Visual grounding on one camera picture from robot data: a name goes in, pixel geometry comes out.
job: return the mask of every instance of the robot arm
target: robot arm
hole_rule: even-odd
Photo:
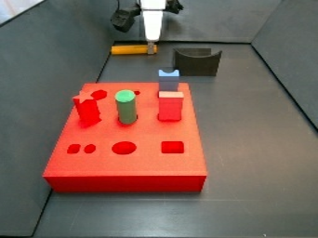
[[[133,7],[117,9],[112,16],[112,24],[115,28],[127,32],[133,24],[133,17],[140,15],[144,18],[145,39],[148,42],[148,54],[153,54],[153,43],[159,41],[161,32],[163,11],[175,14],[183,10],[179,0],[137,0]]]
[[[153,54],[153,42],[159,41],[161,32],[161,19],[163,10],[165,9],[165,0],[140,0],[140,7],[144,18],[148,54]]]

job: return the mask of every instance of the yellow cable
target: yellow cable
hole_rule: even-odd
[[[112,55],[133,55],[133,54],[147,54],[147,45],[135,46],[112,46]]]

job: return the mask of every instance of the red shape sorter box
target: red shape sorter box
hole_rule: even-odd
[[[117,120],[115,93],[135,92],[137,119]],[[84,125],[73,108],[44,170],[56,192],[199,192],[207,176],[188,85],[181,121],[157,120],[156,83],[87,84],[97,99],[100,122]]]

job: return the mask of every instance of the circular hole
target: circular hole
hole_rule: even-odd
[[[84,147],[85,153],[92,153],[96,150],[96,146],[93,144],[89,144]]]
[[[99,91],[95,91],[91,96],[95,98],[95,100],[101,100],[107,97],[107,91],[104,90],[99,90]]]
[[[135,149],[135,144],[128,141],[120,141],[112,147],[113,153],[116,154],[129,154],[135,151]]]
[[[68,146],[67,153],[77,153],[80,151],[80,145],[72,144]]]

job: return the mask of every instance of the green cylinder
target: green cylinder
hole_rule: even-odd
[[[131,90],[121,90],[115,94],[115,104],[121,124],[132,124],[136,120],[135,94]]]

